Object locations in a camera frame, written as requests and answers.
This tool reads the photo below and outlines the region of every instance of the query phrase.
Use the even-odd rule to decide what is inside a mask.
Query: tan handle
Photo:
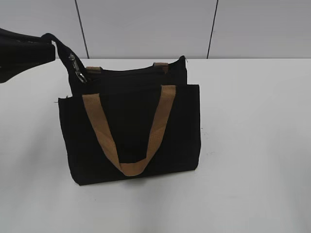
[[[125,176],[137,176],[144,171],[159,149],[176,95],[176,86],[161,86],[161,96],[155,111],[149,134],[146,158],[136,163],[120,163],[116,144],[110,132],[108,121],[101,105],[99,94],[82,95],[87,116],[108,160]]]

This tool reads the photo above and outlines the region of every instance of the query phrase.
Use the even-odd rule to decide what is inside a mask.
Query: leather tab
[[[100,74],[102,72],[100,67],[86,67],[86,71],[91,74]]]

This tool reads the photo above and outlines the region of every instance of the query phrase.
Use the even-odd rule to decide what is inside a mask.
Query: black tote bag
[[[15,57],[5,82],[34,64],[53,60],[50,46],[69,73],[72,97],[58,99],[61,130],[71,175],[79,185],[147,177],[197,168],[201,149],[198,85],[187,84],[185,57],[171,64],[113,71],[84,67],[76,54],[52,34],[22,37],[36,41],[47,53],[32,65],[14,71]],[[0,34],[11,40],[15,35]]]

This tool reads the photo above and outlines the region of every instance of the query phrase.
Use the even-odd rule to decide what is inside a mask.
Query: shoulder strap
[[[86,75],[86,68],[79,57],[70,48],[51,33],[46,33],[41,38],[56,43],[58,56],[66,67],[69,77],[75,75],[82,83],[87,83],[89,81]]]

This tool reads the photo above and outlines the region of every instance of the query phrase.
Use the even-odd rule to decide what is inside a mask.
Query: black shoulder bag
[[[58,105],[70,172],[79,185],[196,169],[199,85],[187,84],[184,56],[171,64],[105,70],[84,67],[52,34],[0,30],[1,57],[9,58],[0,60],[0,82],[55,60],[52,41],[69,74],[72,97]]]

